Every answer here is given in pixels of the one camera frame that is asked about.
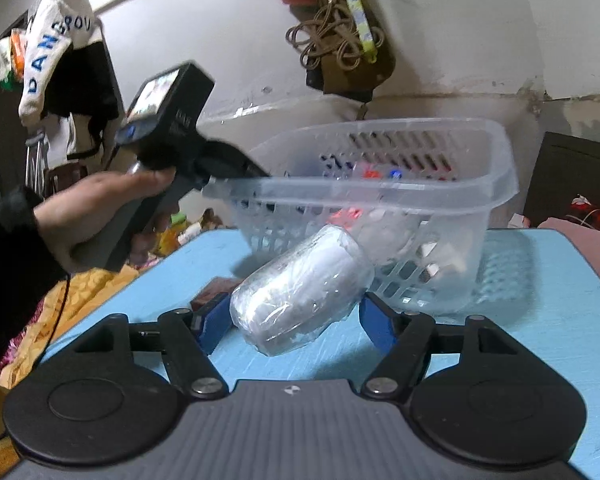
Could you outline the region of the person's left hand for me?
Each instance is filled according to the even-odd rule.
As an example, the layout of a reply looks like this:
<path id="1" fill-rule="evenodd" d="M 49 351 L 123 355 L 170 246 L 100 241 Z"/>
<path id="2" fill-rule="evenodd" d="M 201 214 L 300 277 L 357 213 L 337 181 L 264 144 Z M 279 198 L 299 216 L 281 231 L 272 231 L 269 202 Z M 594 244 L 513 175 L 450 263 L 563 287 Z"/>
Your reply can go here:
<path id="1" fill-rule="evenodd" d="M 125 204 L 165 191 L 174 176 L 172 168 L 93 174 L 33 209 L 38 232 L 65 271 L 83 272 L 87 266 L 73 259 L 73 247 L 99 233 Z"/>

